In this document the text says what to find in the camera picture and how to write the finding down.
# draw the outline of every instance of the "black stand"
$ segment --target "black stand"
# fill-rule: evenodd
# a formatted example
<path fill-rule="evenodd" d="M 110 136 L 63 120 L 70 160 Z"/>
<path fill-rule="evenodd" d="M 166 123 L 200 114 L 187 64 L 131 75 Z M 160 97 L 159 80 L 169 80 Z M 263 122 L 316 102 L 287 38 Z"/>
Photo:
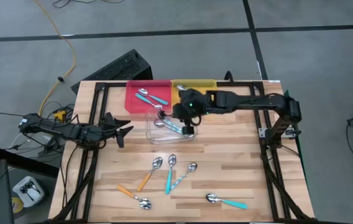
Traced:
<path fill-rule="evenodd" d="M 8 152 L 6 150 L 0 149 L 0 160 L 5 159 L 7 163 L 15 168 L 24 169 L 27 171 L 34 172 L 36 174 L 42 174 L 49 177 L 58 177 L 59 169 L 43 162 L 35 161 L 33 159 L 28 159 L 23 156 Z"/>

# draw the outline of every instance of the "wooden tabletop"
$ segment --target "wooden tabletop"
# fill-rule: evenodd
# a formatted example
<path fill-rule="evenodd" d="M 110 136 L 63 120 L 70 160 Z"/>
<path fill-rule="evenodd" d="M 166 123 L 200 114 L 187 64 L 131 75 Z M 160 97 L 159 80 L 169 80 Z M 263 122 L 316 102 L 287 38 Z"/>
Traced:
<path fill-rule="evenodd" d="M 74 113 L 79 115 L 82 123 L 88 122 L 94 86 L 95 82 L 92 81 L 81 82 L 80 85 Z M 280 82 L 264 81 L 264 87 L 265 94 L 283 93 Z M 219 87 L 219 90 L 250 95 L 248 87 Z M 99 152 L 89 222 L 272 221 L 253 111 L 239 110 L 231 114 L 203 116 L 203 122 L 198 126 L 199 134 L 194 141 L 154 145 L 146 138 L 144 115 L 129 114 L 124 109 L 125 91 L 124 87 L 110 87 L 106 112 L 111 112 L 117 119 L 130 119 L 134 128 L 124 139 L 125 148 L 119 148 L 116 141 L 110 139 Z M 99 95 L 96 121 L 101 99 L 102 93 Z M 278 118 L 272 111 L 270 117 L 272 124 Z M 294 140 L 287 139 L 282 143 L 296 150 Z M 62 158 L 63 170 L 74 148 L 73 142 L 67 142 Z M 81 154 L 82 150 L 77 149 L 69 165 L 66 188 L 69 198 L 76 187 Z M 169 169 L 167 160 L 170 154 L 177 157 L 172 182 L 186 172 L 189 163 L 197 162 L 198 168 L 170 195 L 165 195 Z M 302 211 L 313 217 L 300 158 L 283 148 L 278 150 L 278 155 L 287 192 Z M 163 158 L 163 165 L 153 173 L 144 189 L 137 192 L 136 188 L 152 168 L 152 161 L 156 157 Z M 138 201 L 116 189 L 117 184 L 131 190 L 138 197 L 148 198 L 152 202 L 152 209 L 141 209 Z M 205 195 L 210 192 L 220 198 L 244 202 L 249 209 L 209 203 Z M 61 210 L 62 197 L 63 184 L 59 174 L 49 218 Z M 278 193 L 276 198 L 279 216 L 283 217 Z M 82 216 L 84 199 L 85 192 L 80 198 L 78 217 Z"/>

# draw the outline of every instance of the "metal bracket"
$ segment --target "metal bracket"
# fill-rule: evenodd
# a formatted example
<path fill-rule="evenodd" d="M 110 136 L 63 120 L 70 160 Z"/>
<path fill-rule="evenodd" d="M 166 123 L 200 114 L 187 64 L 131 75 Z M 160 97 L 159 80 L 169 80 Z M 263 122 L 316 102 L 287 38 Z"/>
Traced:
<path fill-rule="evenodd" d="M 267 128 L 259 128 L 258 133 L 260 138 L 265 138 L 265 131 Z M 289 127 L 286 131 L 282 134 L 282 138 L 294 139 L 296 137 L 295 129 Z"/>

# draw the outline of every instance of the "yellow tray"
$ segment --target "yellow tray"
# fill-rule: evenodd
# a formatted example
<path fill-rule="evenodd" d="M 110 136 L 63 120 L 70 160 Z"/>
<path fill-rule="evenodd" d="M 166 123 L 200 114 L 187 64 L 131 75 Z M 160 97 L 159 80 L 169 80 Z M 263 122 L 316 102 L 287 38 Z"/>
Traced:
<path fill-rule="evenodd" d="M 171 80 L 171 102 L 172 105 L 180 102 L 177 85 L 183 85 L 185 88 L 194 88 L 205 94 L 207 90 L 217 90 L 216 80 L 210 79 L 191 79 L 191 80 Z"/>

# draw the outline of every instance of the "spoon with orange handle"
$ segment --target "spoon with orange handle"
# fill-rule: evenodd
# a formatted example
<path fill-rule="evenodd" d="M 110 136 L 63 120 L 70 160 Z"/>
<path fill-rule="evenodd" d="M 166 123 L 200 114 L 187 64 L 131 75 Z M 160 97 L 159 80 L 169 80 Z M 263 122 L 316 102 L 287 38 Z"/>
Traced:
<path fill-rule="evenodd" d="M 150 178 L 150 176 L 153 174 L 154 170 L 160 168 L 160 166 L 162 166 L 162 163 L 163 163 L 163 158 L 161 158 L 161 157 L 157 157 L 156 159 L 153 160 L 153 164 L 152 164 L 152 165 L 153 165 L 153 168 L 152 168 L 152 170 L 146 175 L 146 177 L 142 180 L 142 182 L 139 184 L 139 186 L 138 186 L 138 188 L 137 188 L 137 191 L 138 191 L 138 192 L 140 192 L 140 191 L 144 188 L 146 182 L 149 180 L 149 178 Z"/>
<path fill-rule="evenodd" d="M 134 195 L 133 193 L 131 193 L 129 190 L 125 189 L 124 187 L 122 187 L 121 185 L 117 185 L 117 189 L 119 191 L 121 191 L 122 193 L 132 197 L 133 199 L 136 199 L 139 201 L 139 206 L 143 209 L 150 209 L 152 208 L 152 204 L 150 203 L 150 201 L 147 198 L 139 198 L 138 196 Z"/>

